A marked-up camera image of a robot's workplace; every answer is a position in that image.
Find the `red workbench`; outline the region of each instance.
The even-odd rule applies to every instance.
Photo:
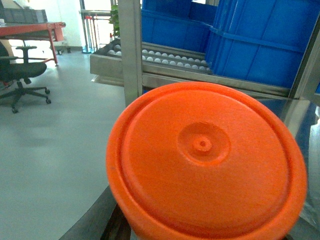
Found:
[[[54,61],[58,64],[54,42],[64,40],[62,28],[66,24],[64,22],[46,22],[36,24],[18,24],[8,23],[6,26],[0,27],[0,39],[18,39],[18,40],[47,40],[50,46],[53,58],[31,58],[43,60],[43,62]]]

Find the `gray floor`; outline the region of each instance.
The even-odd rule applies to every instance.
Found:
[[[124,90],[92,83],[89,57],[64,53],[33,78],[52,104],[23,96],[13,114],[12,99],[0,100],[1,240],[59,239],[108,185],[106,143]]]

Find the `table leg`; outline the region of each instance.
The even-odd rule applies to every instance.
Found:
[[[49,35],[50,46],[52,49],[53,59],[54,59],[55,65],[58,66],[58,59],[57,59],[56,49],[55,49],[54,40],[52,36],[52,29],[50,28],[48,29],[48,35]]]

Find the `blue plastic crate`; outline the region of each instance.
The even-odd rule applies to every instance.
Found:
[[[211,28],[205,60],[217,75],[291,88],[304,51]]]
[[[189,18],[191,20],[196,20],[212,25],[215,20],[217,8],[217,6],[192,2]]]
[[[319,85],[318,85],[318,87],[317,87],[317,89],[316,89],[316,91],[315,91],[317,94],[320,94],[320,83],[319,83]]]
[[[305,49],[319,11],[319,0],[220,0],[213,27]]]
[[[142,41],[168,47],[204,53],[210,35],[210,25],[141,11]]]
[[[192,0],[143,0],[142,9],[188,18]]]

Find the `office chair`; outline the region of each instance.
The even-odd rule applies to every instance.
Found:
[[[19,111],[16,109],[16,104],[19,99],[25,95],[33,95],[37,97],[45,98],[47,104],[51,103],[51,100],[45,94],[40,94],[36,90],[44,89],[46,94],[50,93],[50,90],[46,87],[23,87],[21,80],[23,79],[26,84],[30,84],[30,78],[34,78],[43,74],[47,65],[43,62],[29,62],[28,50],[35,49],[36,46],[18,46],[16,49],[23,51],[23,63],[10,64],[10,60],[16,60],[18,57],[9,56],[7,49],[0,42],[0,81],[9,83],[16,80],[18,88],[15,90],[0,95],[0,99],[4,99],[10,96],[14,96],[13,103],[11,105],[12,112],[14,114]]]

